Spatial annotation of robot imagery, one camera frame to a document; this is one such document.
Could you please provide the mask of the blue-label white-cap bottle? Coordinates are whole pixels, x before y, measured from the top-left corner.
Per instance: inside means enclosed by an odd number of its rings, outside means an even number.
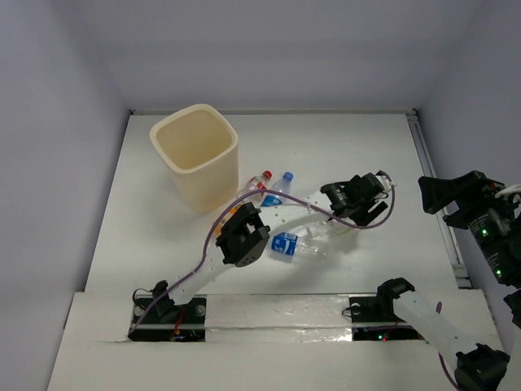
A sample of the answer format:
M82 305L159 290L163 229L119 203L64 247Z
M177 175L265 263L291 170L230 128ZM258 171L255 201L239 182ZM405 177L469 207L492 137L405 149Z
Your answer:
M297 261L324 261L328 249L325 242L309 235L278 232L271 238L269 256L286 263Z

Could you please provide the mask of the tall blue-cap water bottle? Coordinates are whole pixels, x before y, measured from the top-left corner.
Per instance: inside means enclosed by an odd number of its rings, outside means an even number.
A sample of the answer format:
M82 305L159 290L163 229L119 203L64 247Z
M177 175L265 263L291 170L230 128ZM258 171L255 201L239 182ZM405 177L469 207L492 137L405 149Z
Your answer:
M293 173L285 172L283 176L270 188L273 193L269 193L263 199L261 207L275 207L282 204L285 198L281 196L281 194L289 195L291 193L293 178Z

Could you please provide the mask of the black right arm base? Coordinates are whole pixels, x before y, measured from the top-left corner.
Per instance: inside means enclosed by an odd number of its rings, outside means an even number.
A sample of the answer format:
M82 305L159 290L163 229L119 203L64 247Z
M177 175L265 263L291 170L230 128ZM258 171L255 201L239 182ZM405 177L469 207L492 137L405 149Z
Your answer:
M376 295L349 297L342 315L351 321L353 341L423 340L412 326L382 309Z

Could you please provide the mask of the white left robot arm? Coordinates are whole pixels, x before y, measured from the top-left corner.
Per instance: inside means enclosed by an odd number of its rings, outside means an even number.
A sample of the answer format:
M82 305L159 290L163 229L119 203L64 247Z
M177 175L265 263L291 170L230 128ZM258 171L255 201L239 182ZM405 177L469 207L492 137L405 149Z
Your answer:
M151 290L152 301L143 310L161 321L174 320L202 288L233 268L251 265L261 258L269 239L280 231L311 222L337 222L350 229L380 226L375 220L387 211L387 198L395 199L395 183L383 171L356 175L333 182L303 199L282 194L284 204L256 207L251 202L232 205L239 209L219 232L213 224L204 241L199 263L178 281L159 282Z

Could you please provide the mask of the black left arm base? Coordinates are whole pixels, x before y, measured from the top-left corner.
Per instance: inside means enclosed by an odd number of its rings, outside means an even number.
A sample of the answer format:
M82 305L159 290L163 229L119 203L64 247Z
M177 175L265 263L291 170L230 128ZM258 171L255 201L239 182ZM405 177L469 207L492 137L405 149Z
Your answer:
M137 342L204 342L207 297L198 296L183 306L170 307L162 316L153 308L128 335Z

